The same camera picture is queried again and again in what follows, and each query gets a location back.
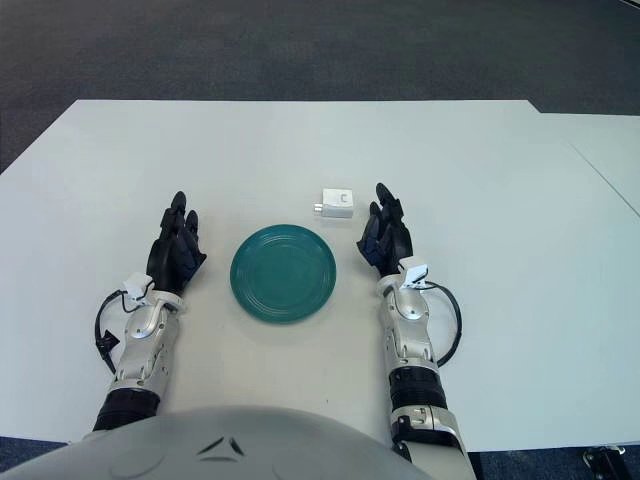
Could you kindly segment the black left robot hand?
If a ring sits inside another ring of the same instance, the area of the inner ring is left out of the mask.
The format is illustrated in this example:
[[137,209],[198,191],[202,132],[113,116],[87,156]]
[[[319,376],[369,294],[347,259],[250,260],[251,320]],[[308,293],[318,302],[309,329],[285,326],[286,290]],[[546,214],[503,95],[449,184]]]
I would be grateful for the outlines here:
[[199,249],[199,219],[186,212],[186,195],[178,191],[163,214],[159,237],[153,242],[146,274],[154,288],[182,296],[207,255]]

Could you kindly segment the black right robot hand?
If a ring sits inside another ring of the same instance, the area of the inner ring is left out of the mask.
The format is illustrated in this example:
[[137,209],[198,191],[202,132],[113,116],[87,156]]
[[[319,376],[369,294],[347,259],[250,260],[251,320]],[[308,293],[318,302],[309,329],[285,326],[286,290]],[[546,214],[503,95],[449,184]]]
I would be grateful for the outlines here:
[[376,185],[376,195],[378,201],[370,203],[369,219],[356,245],[367,263],[385,277],[399,273],[400,260],[413,255],[413,246],[400,200],[383,183]]

